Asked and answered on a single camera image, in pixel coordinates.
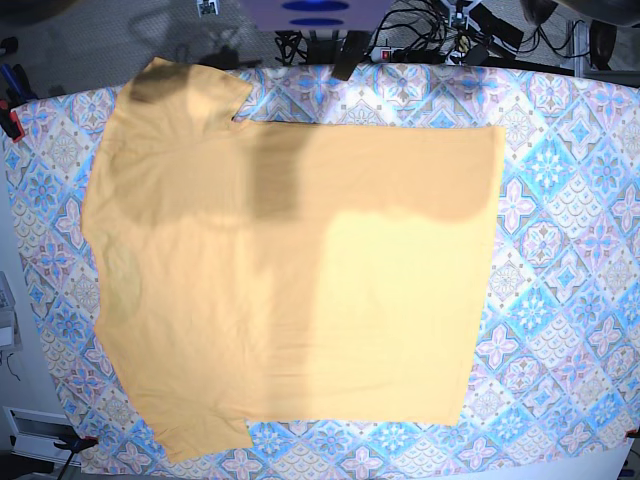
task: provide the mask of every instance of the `t-shirt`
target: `t-shirt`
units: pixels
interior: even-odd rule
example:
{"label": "t-shirt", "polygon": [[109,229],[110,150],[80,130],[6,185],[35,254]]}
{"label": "t-shirt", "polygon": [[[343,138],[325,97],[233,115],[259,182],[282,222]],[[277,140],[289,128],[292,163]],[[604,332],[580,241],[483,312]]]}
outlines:
{"label": "t-shirt", "polygon": [[154,60],[107,123],[82,231],[133,406],[171,461],[246,419],[455,424],[504,130],[232,121],[250,91]]}

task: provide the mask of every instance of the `blue patterned fabric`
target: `blue patterned fabric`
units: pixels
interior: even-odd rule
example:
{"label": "blue patterned fabric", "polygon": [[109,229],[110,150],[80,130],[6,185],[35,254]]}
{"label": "blue patterned fabric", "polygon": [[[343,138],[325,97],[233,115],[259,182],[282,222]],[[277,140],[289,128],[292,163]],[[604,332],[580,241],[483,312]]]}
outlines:
{"label": "blue patterned fabric", "polygon": [[82,457],[85,472],[400,479],[547,462],[625,442],[640,422],[638,91],[422,65],[360,67],[348,82],[324,67],[236,74],[254,85],[238,120],[507,128],[493,261],[460,420],[252,423],[254,448],[171,464],[92,329],[98,277],[80,211],[117,95],[102,89],[21,107],[27,137],[2,144],[49,370],[76,430],[100,439]]}

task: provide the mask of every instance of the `table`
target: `table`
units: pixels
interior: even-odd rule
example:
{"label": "table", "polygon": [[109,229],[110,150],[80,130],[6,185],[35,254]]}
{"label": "table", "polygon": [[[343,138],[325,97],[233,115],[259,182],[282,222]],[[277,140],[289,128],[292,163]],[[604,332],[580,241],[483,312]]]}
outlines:
{"label": "table", "polygon": [[640,95],[490,68],[235,72],[237,120],[507,127],[496,238],[474,366],[455,427],[251,423],[255,447],[174,465],[129,404],[92,325],[95,261],[80,232],[92,159],[118,88],[18,109],[3,139],[33,317],[88,473],[182,478],[411,478],[548,462],[621,445],[640,422]]}

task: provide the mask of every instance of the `black clip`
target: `black clip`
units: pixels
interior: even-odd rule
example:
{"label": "black clip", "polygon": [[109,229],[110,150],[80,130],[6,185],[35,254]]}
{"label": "black clip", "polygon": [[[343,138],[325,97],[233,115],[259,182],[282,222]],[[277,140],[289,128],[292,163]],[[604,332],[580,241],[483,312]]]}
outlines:
{"label": "black clip", "polygon": [[0,100],[0,127],[13,140],[13,143],[24,138],[24,129],[18,115],[11,111],[5,100]]}

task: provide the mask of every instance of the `electrical cord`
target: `electrical cord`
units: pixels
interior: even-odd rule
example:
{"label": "electrical cord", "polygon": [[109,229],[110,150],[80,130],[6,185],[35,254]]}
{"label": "electrical cord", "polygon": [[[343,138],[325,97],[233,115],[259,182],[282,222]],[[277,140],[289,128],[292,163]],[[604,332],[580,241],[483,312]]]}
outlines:
{"label": "electrical cord", "polygon": [[278,50],[280,50],[280,57],[275,57],[276,60],[285,67],[293,65],[296,55],[306,60],[307,52],[300,49],[302,39],[302,33],[299,31],[276,32],[275,42]]}
{"label": "electrical cord", "polygon": [[18,381],[21,382],[22,380],[20,380],[20,377],[18,375],[16,375],[15,373],[13,373],[13,370],[11,370],[11,364],[9,363],[9,359],[11,357],[13,357],[13,353],[10,353],[9,355],[7,355],[7,368],[9,369],[9,373],[11,373],[11,375],[16,377],[18,379]]}
{"label": "electrical cord", "polygon": [[549,41],[549,38],[547,37],[547,34],[545,33],[544,29],[542,28],[542,25],[540,25],[538,27],[539,30],[539,35],[542,37],[542,40],[544,40],[544,43],[546,43],[548,45],[548,47],[553,51],[553,53],[555,53],[556,55],[558,55],[559,57],[562,58],[580,58],[580,57],[586,57],[587,55],[589,55],[589,52],[584,52],[584,53],[578,53],[576,55],[564,55],[562,53],[560,53],[560,50],[562,50],[563,48],[565,48],[569,42],[571,41],[571,39],[573,38],[573,32],[575,31],[576,27],[578,26],[578,24],[582,22],[584,23],[582,20],[578,20],[577,22],[573,23],[573,27],[571,28],[571,31],[569,32],[569,34],[567,35],[566,40],[564,41],[564,43],[559,46],[559,47],[554,47],[553,44]]}
{"label": "electrical cord", "polygon": [[573,34],[575,32],[575,29],[576,29],[576,27],[578,26],[579,23],[584,23],[584,21],[583,20],[578,20],[576,22],[573,22],[571,30],[567,34],[567,37],[565,38],[564,42],[562,43],[562,45],[560,45],[558,47],[554,46],[551,43],[551,41],[549,40],[549,37],[547,36],[547,33],[544,31],[542,26],[538,26],[528,38],[526,38],[525,40],[522,41],[521,45],[527,44],[529,42],[533,42],[532,43],[533,46],[531,48],[528,48],[527,50],[522,50],[522,49],[517,49],[516,50],[512,46],[510,46],[510,45],[506,44],[505,42],[503,42],[502,40],[500,40],[500,42],[502,43],[502,46],[506,50],[508,50],[509,52],[513,53],[514,55],[522,55],[522,54],[532,53],[540,46],[540,41],[543,41],[544,43],[547,44],[547,46],[551,49],[551,51],[553,53],[555,53],[556,55],[558,55],[559,57],[566,58],[566,59],[586,57],[587,55],[589,55],[589,52],[579,53],[577,55],[565,55],[563,53],[560,53],[562,49],[566,48],[566,46],[569,45],[569,42],[573,38]]}

